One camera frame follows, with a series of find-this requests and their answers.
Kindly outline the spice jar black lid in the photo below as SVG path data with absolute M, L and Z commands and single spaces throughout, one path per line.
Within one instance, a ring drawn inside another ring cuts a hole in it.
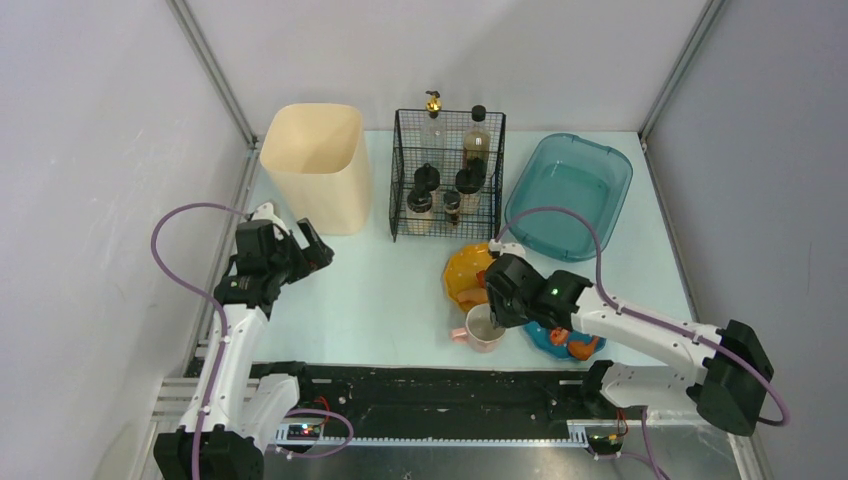
M 406 198 L 406 228 L 412 235 L 424 235 L 433 225 L 433 197 L 426 188 L 414 188 Z
M 481 190 L 486 180 L 486 164 L 480 158 L 467 161 L 455 175 L 455 188 L 460 194 L 460 213 L 475 214 L 480 205 Z
M 441 185 L 441 174 L 432 164 L 424 163 L 415 170 L 413 181 L 416 190 L 433 192 Z

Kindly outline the small pepper shaker jar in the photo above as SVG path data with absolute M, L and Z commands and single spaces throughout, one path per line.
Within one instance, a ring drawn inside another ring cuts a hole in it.
M 460 221 L 461 194 L 451 190 L 443 194 L 443 211 L 446 222 L 456 227 Z

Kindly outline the yellow dotted plate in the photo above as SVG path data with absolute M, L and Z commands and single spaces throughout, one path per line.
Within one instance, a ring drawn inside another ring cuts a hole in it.
M 486 271 L 493 261 L 488 254 L 486 242 L 466 245 L 448 259 L 442 274 L 445 294 L 463 313 L 467 313 L 474 306 L 459 303 L 457 294 L 475 287 L 477 272 Z

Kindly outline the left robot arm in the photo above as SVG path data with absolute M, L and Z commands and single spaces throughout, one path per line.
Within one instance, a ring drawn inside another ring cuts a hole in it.
M 157 436 L 153 455 L 166 479 L 260 479 L 264 451 L 299 401 L 289 374 L 272 374 L 246 395 L 253 354 L 281 288 L 325 268 L 334 252 L 311 222 L 297 223 L 307 245 L 274 216 L 236 229 L 229 270 L 211 293 L 219 320 L 188 410 L 173 432 Z

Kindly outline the pink white mug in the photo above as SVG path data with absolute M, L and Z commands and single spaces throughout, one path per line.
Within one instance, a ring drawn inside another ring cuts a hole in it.
M 464 343 L 478 353 L 489 353 L 501 343 L 507 329 L 492 320 L 492 309 L 488 303 L 471 308 L 464 325 L 451 331 L 454 342 Z

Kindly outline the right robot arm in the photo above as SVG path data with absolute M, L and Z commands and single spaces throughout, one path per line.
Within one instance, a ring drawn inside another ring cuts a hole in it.
M 600 362 L 590 369 L 585 394 L 622 409 L 694 411 L 737 436 L 752 436 L 762 423 L 774 369 L 749 325 L 737 320 L 725 327 L 676 324 L 634 310 L 580 275 L 557 270 L 543 277 L 512 254 L 499 256 L 483 281 L 498 326 L 561 327 L 611 340 L 661 363 Z

